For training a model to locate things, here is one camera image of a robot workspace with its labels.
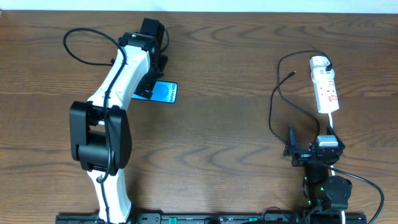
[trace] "wooden table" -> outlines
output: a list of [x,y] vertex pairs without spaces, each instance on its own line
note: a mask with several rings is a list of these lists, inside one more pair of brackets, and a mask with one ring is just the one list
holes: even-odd
[[[62,46],[66,31],[98,29],[117,39],[161,20],[170,32],[164,80],[178,82],[174,105],[132,101],[133,149],[126,167],[135,206],[170,212],[262,212],[306,206],[303,169],[284,158],[268,128],[278,60],[319,49],[332,59],[340,110],[335,131],[346,144],[336,167],[368,178],[384,191],[377,223],[398,214],[398,20],[394,15],[5,11],[0,18],[0,223],[53,223],[64,213],[98,209],[93,184],[70,153],[69,107],[85,101],[109,67],[84,65]],[[91,34],[73,34],[70,48],[92,62],[116,49]],[[286,60],[297,75],[285,96],[318,114],[308,60]],[[294,125],[307,147],[315,123],[274,101],[277,133]],[[379,205],[371,186],[353,181],[350,212],[368,220]]]

